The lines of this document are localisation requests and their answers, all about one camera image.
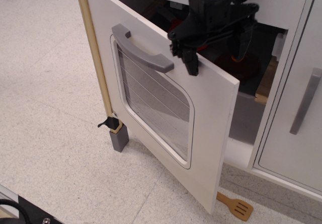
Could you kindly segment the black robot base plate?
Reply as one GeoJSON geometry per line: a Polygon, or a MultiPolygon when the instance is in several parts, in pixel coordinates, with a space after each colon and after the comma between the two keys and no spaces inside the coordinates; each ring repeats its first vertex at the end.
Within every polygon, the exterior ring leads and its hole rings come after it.
{"type": "Polygon", "coordinates": [[[23,207],[23,209],[28,214],[31,223],[34,224],[42,224],[42,223],[49,223],[49,224],[62,224],[60,220],[52,216],[51,214],[45,212],[41,208],[37,207],[36,205],[32,204],[25,198],[18,196],[18,203],[23,207]]]}

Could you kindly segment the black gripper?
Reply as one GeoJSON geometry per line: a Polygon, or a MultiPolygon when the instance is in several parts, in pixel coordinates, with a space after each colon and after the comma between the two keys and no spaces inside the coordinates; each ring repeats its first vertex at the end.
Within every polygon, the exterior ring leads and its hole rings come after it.
{"type": "Polygon", "coordinates": [[[233,4],[231,0],[189,0],[187,18],[168,33],[171,52],[182,57],[191,76],[199,73],[194,50],[225,38],[231,55],[241,61],[257,25],[255,14],[258,10],[258,4],[233,4]]]}

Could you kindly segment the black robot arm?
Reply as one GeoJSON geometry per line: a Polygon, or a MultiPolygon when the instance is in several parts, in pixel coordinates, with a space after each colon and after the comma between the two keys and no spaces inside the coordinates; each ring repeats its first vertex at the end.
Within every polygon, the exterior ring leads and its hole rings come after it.
{"type": "Polygon", "coordinates": [[[227,39],[228,49],[242,60],[257,24],[256,3],[247,0],[189,0],[187,18],[168,33],[173,56],[182,59],[187,71],[197,76],[197,49],[227,39]]]}

